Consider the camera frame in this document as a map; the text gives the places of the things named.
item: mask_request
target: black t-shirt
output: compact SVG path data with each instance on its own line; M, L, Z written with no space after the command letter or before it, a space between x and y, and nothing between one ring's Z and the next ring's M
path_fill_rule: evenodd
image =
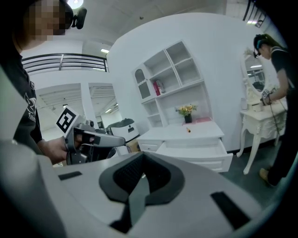
M37 154L42 154L37 143L42 140L38 113L36 110L36 94L34 84L22 64L22 56L16 50L12 35L7 34L2 43L0 63L16 90L28 103L28 107L18 125L14 139L33 149Z
M291 55L280 47L273 47L271 50L271 62L276 72L281 69L285 70L289 82L289 90L296 90L298 87L298 75Z

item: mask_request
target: white shelving unit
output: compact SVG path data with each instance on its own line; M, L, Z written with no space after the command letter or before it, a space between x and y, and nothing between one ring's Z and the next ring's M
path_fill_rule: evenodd
M224 148L221 141L224 134L212 120L204 79L182 41L139 65L133 76L151 127L137 138L141 151L174 157L216 172L229 170L233 154ZM163 93L156 80L163 84ZM176 109L189 104L197 106L191 114L193 120L207 120L183 125L184 117Z
M198 106L198 112L193 112L194 119L212 118L204 80L182 41L156 53L132 74L151 127L182 123L184 118L175 108L189 104ZM164 87L164 93L160 90L158 96L154 88L156 80Z

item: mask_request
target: yellow flowers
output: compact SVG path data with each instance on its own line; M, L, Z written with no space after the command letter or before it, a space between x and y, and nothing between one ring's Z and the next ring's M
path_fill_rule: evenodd
M184 117L191 114L193 110L196 110L196 106L193 106L192 104L176 108L176 112L178 112L180 115L183 115Z

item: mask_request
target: red book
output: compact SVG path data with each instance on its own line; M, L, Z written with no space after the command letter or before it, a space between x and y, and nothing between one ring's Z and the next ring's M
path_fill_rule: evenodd
M153 87L155 89L156 95L159 96L160 95L160 91L159 91L159 88L158 88L158 85L157 85L157 82L156 81L154 81Z

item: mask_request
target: white vanity table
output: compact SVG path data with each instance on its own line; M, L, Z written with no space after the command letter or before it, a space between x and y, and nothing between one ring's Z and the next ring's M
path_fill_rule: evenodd
M279 134L285 126L287 104L285 100L273 102L271 106L263 106L260 102L262 90L268 89L271 91L273 87L265 80L262 62L259 59L255 59L250 54L245 55L244 60L241 60L241 68L244 75L244 84L246 86L248 110L240 111L243 116L243 127L241 130L241 148L237 153L237 157L240 157L243 153L245 134L246 130L248 130L254 135L251 154L243 171L244 174L248 174L256 156L261 138L275 136L275 145L277 144Z
M221 141L223 136L214 121L206 121L152 128L137 141L141 151L174 157L216 172L227 172L233 154L226 152Z

